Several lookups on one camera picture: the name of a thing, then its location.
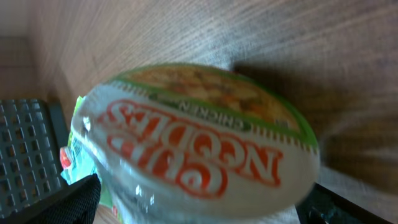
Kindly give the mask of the green candy bag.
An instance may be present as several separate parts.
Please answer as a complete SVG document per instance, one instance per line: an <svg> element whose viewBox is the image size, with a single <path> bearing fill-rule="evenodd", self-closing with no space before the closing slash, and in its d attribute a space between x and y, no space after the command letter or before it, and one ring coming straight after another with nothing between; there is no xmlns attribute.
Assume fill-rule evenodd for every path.
<svg viewBox="0 0 398 224"><path fill-rule="evenodd" d="M93 159L83 149L81 142L70 132L68 144L60 149L60 162L63 167L61 176L68 185L74 184L86 176L99 174ZM123 223L122 218L112 202L111 195L102 183L98 208L93 223Z"/></svg>

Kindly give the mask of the cup noodles container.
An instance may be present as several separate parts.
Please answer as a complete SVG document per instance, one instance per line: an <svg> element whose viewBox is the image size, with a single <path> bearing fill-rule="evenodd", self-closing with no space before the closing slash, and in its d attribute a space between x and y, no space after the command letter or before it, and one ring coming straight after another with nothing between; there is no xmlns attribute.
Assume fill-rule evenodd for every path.
<svg viewBox="0 0 398 224"><path fill-rule="evenodd" d="M218 68L172 63L96 85L70 125L124 223L244 223L301 202L313 130L287 101Z"/></svg>

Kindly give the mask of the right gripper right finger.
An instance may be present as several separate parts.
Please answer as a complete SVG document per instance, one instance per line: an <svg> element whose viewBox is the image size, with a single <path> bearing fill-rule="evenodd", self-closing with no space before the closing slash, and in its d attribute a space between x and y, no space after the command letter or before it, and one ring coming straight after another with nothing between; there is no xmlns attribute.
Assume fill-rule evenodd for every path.
<svg viewBox="0 0 398 224"><path fill-rule="evenodd" d="M295 209L301 224L391 224L319 184Z"/></svg>

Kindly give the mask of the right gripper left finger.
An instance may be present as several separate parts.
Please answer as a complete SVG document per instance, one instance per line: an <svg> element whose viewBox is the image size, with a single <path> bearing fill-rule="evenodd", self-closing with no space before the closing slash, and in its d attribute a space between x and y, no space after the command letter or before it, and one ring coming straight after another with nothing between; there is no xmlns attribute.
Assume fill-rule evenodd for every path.
<svg viewBox="0 0 398 224"><path fill-rule="evenodd" d="M101 182L89 175L37 203L1 219L1 224L92 224Z"/></svg>

